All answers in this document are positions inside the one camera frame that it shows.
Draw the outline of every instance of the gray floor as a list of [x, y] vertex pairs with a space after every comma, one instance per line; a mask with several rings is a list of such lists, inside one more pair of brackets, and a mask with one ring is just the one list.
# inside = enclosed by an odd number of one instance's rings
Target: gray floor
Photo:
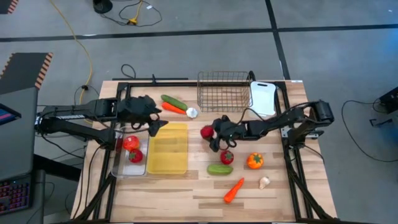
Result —
[[[270, 28], [264, 1], [148, 0], [163, 21], [153, 27], [121, 27], [93, 12], [90, 0], [55, 0], [76, 34], [116, 34], [178, 30]], [[128, 2], [114, 3], [117, 16]], [[352, 26], [398, 23], [398, 3], [382, 0], [272, 0], [278, 27]], [[141, 12], [139, 22], [157, 14]], [[70, 35], [47, 0], [20, 1], [10, 16], [0, 16], [0, 37]], [[344, 129], [340, 109], [346, 100], [372, 102], [398, 84], [398, 29], [281, 33], [290, 76], [304, 80], [310, 100], [329, 101], [336, 121], [321, 137], [333, 200], [343, 220], [396, 223], [398, 165], [370, 160]], [[94, 77], [90, 85], [122, 77], [120, 66], [130, 63], [138, 77], [188, 77], [200, 70], [253, 70], [260, 79], [283, 79], [274, 38], [266, 34], [193, 35], [84, 40], [91, 54]], [[54, 58], [39, 93], [39, 104], [73, 103], [73, 93], [89, 72], [84, 51], [72, 40], [0, 43], [0, 64], [13, 52], [53, 52]], [[96, 98], [89, 92], [85, 99]], [[347, 105], [345, 119], [364, 150], [381, 159], [398, 157], [398, 133], [391, 126], [372, 128], [378, 116], [371, 107]], [[65, 149], [83, 145], [75, 138], [52, 139]], [[54, 158], [63, 153], [36, 139], [35, 152]], [[60, 161], [77, 164], [63, 157]], [[76, 183], [48, 177], [56, 190], [45, 206], [46, 223], [66, 220], [64, 200]], [[70, 208], [74, 198], [68, 200]]]

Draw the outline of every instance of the metal wire basket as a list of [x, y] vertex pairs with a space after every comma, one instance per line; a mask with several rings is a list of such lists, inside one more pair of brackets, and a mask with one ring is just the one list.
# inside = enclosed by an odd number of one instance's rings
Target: metal wire basket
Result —
[[239, 112], [252, 105], [253, 72], [199, 72], [198, 105], [202, 112]]

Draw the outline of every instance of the carrot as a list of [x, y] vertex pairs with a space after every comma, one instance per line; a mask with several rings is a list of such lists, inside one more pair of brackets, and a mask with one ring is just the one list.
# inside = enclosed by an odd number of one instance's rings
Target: carrot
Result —
[[231, 203], [234, 200], [236, 193], [242, 187], [244, 178], [240, 179], [239, 182], [224, 196], [225, 203]]
[[170, 103], [163, 102], [162, 107], [163, 107], [163, 109], [168, 110], [168, 111], [173, 111], [173, 112], [180, 113], [180, 114], [186, 114], [185, 111], [181, 110], [180, 108], [176, 108], [175, 106], [171, 105]]

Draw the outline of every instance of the rgb keyboard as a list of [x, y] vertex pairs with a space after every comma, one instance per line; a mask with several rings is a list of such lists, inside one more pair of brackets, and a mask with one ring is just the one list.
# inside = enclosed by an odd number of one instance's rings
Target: rgb keyboard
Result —
[[29, 208], [30, 175], [0, 182], [0, 215]]

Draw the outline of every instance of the cucumber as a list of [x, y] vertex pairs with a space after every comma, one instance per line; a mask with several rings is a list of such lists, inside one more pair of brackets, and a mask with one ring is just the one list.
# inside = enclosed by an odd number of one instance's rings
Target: cucumber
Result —
[[181, 101], [179, 101], [175, 98], [172, 98], [171, 96], [162, 95], [160, 97], [164, 102], [170, 103], [171, 105], [175, 106], [176, 108], [180, 108], [181, 110], [184, 110], [184, 111], [186, 111], [188, 109], [188, 106], [185, 103], [182, 103]]
[[234, 170], [227, 165], [212, 164], [207, 167], [207, 173], [211, 175], [228, 175]]

